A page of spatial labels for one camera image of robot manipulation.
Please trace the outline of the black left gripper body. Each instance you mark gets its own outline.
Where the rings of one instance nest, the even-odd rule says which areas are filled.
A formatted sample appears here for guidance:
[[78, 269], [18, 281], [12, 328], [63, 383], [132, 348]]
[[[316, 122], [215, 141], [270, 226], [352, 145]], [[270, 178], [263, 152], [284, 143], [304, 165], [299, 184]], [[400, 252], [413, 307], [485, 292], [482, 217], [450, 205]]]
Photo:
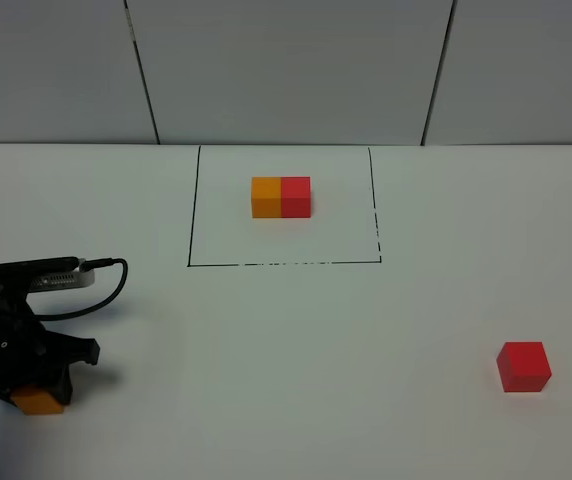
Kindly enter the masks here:
[[76, 257], [0, 264], [0, 386], [43, 383], [71, 364], [98, 363], [96, 340], [47, 330], [27, 304], [36, 278], [79, 266]]

